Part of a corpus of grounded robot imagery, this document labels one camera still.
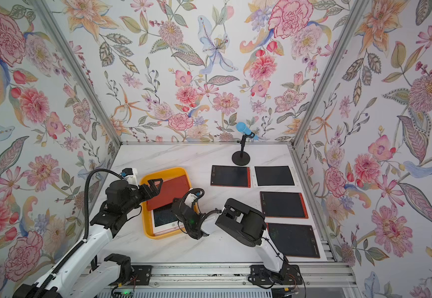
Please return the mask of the white writing tablet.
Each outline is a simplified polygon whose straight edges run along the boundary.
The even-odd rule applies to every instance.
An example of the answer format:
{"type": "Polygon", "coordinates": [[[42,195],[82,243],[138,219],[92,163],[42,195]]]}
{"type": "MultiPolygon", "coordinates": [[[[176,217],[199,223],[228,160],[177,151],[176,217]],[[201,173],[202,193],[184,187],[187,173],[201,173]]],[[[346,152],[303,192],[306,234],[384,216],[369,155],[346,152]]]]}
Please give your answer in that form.
{"type": "Polygon", "coordinates": [[[254,177],[259,187],[297,186],[289,166],[255,166],[254,177]]]}

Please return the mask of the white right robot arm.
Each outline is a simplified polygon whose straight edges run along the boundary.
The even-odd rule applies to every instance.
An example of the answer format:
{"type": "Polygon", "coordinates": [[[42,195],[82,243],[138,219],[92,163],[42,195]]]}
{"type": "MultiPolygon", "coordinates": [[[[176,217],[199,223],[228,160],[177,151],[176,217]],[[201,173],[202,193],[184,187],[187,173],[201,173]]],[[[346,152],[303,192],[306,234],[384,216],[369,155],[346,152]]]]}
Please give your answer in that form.
{"type": "Polygon", "coordinates": [[[184,233],[194,240],[208,237],[221,230],[246,247],[255,249],[263,262],[260,274],[271,284],[282,285],[287,268],[286,258],[271,242],[265,216],[257,209],[236,199],[226,200],[222,210],[216,208],[201,213],[195,211],[199,200],[205,194],[201,188],[190,189],[182,198],[175,198],[171,203],[171,212],[182,224],[184,233]]]}

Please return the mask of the red writing tablet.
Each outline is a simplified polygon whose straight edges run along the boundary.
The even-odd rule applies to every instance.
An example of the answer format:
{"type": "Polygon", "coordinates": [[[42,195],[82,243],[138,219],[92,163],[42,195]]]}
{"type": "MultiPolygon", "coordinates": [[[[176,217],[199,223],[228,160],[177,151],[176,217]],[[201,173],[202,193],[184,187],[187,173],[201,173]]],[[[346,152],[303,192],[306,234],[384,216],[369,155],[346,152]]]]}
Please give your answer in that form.
{"type": "Polygon", "coordinates": [[[172,204],[174,199],[181,199],[191,186],[187,176],[179,176],[163,182],[160,194],[146,202],[147,211],[172,204]]]}
{"type": "Polygon", "coordinates": [[[213,165],[211,186],[251,187],[250,168],[243,166],[213,165]]]}
{"type": "Polygon", "coordinates": [[[268,232],[276,248],[284,256],[320,258],[317,238],[311,225],[269,223],[268,232]]]}
{"type": "Polygon", "coordinates": [[[309,213],[301,192],[260,192],[261,210],[266,217],[307,219],[309,213]]]}

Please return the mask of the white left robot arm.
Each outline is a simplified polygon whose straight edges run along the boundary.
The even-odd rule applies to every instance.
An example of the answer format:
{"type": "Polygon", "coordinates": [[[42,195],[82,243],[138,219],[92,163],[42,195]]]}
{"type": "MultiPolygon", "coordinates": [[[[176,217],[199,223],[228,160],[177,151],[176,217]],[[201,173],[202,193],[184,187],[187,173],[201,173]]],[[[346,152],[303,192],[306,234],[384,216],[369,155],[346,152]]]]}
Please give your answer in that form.
{"type": "Polygon", "coordinates": [[[160,194],[162,179],[149,180],[143,185],[131,185],[127,180],[112,182],[106,189],[106,201],[89,223],[88,231],[47,274],[32,285],[23,284],[13,294],[15,298],[93,298],[111,284],[128,283],[136,276],[128,256],[111,253],[90,274],[82,273],[98,253],[128,222],[128,214],[160,194]]]}

